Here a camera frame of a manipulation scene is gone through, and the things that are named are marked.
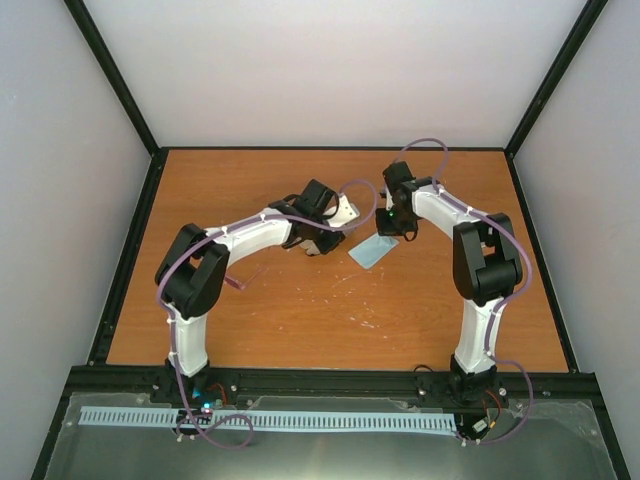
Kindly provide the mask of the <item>plaid brown glasses case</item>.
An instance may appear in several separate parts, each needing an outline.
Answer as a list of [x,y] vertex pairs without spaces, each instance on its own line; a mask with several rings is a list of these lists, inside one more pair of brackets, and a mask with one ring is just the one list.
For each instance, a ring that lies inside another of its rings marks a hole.
[[298,244],[298,247],[301,248],[307,256],[315,257],[322,255],[319,242],[319,237],[316,237],[314,239],[305,239]]

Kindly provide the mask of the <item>light blue cleaning cloth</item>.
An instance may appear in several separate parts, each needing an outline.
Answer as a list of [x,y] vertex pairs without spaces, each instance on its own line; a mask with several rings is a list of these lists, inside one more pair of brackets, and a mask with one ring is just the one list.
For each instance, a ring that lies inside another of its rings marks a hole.
[[371,269],[398,244],[399,241],[394,237],[374,233],[350,249],[348,255],[363,269]]

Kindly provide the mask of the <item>pink transparent sunglasses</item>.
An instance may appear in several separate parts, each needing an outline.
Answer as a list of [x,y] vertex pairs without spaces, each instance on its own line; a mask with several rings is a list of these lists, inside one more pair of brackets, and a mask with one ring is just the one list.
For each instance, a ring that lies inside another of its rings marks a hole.
[[260,268],[256,270],[249,278],[246,278],[244,280],[234,278],[230,275],[226,275],[224,278],[224,282],[226,285],[230,286],[233,289],[236,289],[238,291],[244,291],[250,286],[250,284],[254,280],[256,280],[261,274],[263,274],[266,271],[267,271],[267,268]]

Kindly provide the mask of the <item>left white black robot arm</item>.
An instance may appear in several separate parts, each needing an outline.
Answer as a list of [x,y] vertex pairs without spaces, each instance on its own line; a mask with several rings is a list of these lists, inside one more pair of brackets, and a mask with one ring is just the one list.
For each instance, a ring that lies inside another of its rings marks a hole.
[[230,266],[271,247],[301,246],[309,256],[328,254],[345,239],[343,229],[358,218],[345,193],[311,180],[302,192],[230,225],[184,225],[155,274],[156,299],[167,311],[170,327],[167,361],[178,371],[174,392],[190,403],[207,393],[208,378],[201,372],[209,365],[207,316],[231,281]]

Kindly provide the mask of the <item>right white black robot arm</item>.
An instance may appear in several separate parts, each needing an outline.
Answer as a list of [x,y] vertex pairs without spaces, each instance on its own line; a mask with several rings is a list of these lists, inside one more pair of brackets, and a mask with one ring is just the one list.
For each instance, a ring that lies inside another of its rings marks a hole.
[[495,384],[497,330],[507,299],[523,279],[524,250],[507,215],[464,204],[433,178],[416,178],[406,162],[389,165],[383,178],[386,205],[376,210],[379,235],[410,242],[418,222],[427,220],[452,241],[453,280],[464,306],[448,393],[454,402],[470,404]]

